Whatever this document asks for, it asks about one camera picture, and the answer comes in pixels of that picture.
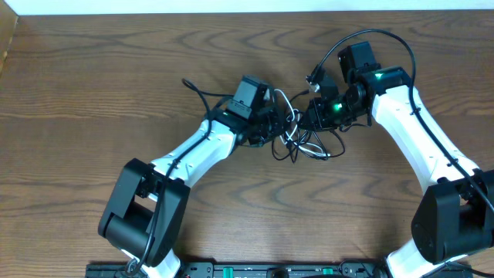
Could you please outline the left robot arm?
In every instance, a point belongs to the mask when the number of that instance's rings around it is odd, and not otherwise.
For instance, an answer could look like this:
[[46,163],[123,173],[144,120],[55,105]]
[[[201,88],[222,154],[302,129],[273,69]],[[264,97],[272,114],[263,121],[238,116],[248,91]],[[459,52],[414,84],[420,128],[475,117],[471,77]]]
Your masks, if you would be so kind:
[[205,108],[199,128],[170,153],[151,162],[128,161],[117,179],[98,233],[129,256],[120,277],[174,277],[174,254],[192,187],[239,146],[261,147],[284,129],[285,94],[254,76],[233,95]]

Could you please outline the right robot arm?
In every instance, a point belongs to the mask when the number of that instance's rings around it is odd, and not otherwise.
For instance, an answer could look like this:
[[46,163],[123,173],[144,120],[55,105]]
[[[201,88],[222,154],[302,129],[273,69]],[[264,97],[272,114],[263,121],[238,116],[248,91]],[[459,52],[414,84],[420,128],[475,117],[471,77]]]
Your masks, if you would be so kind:
[[377,277],[450,274],[458,259],[493,246],[493,173],[483,171],[447,137],[424,107],[400,66],[384,68],[368,42],[338,54],[348,89],[339,93],[322,66],[306,81],[318,94],[300,127],[346,131],[365,116],[393,138],[423,192],[411,222],[412,238],[390,253]]

